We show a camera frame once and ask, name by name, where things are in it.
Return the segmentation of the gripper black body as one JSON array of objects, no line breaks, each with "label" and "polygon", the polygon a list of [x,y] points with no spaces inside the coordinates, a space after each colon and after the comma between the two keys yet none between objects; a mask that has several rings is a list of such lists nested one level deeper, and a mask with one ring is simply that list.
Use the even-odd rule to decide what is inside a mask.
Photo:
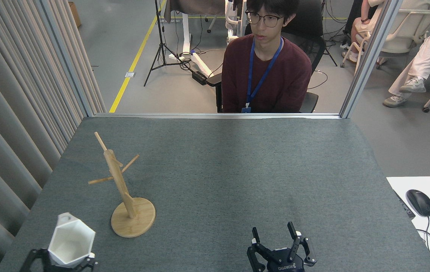
[{"label": "gripper black body", "polygon": [[267,270],[269,272],[304,272],[303,259],[297,254],[292,256],[291,249],[283,248],[271,251]]}]

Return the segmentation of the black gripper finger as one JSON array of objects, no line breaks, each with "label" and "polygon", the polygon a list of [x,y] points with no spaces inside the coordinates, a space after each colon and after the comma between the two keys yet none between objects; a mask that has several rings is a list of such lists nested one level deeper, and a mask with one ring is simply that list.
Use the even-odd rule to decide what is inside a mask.
[{"label": "black gripper finger", "polygon": [[99,262],[95,258],[94,253],[89,253],[77,266],[72,270],[74,272],[96,272],[99,266]]},{"label": "black gripper finger", "polygon": [[268,262],[274,261],[274,253],[260,243],[260,238],[256,227],[252,228],[252,245],[247,249],[247,256],[253,272],[263,272],[265,265],[260,263],[256,257],[256,253],[261,255]]},{"label": "black gripper finger", "polygon": [[312,241],[310,241],[310,239],[307,237],[303,237],[300,231],[296,231],[291,221],[288,222],[287,227],[290,236],[293,239],[293,244],[291,249],[289,250],[289,254],[286,260],[290,261],[291,263],[295,263],[297,258],[301,259],[301,257],[297,255],[297,251],[299,246],[303,246],[306,257],[304,259],[301,259],[302,266],[305,264],[307,266],[315,265],[317,262],[317,258],[315,256],[315,253],[313,253]]},{"label": "black gripper finger", "polygon": [[35,260],[41,260],[42,271],[51,271],[51,260],[47,249],[32,249],[29,251],[23,265],[20,267],[20,272],[31,272],[31,267]]}]

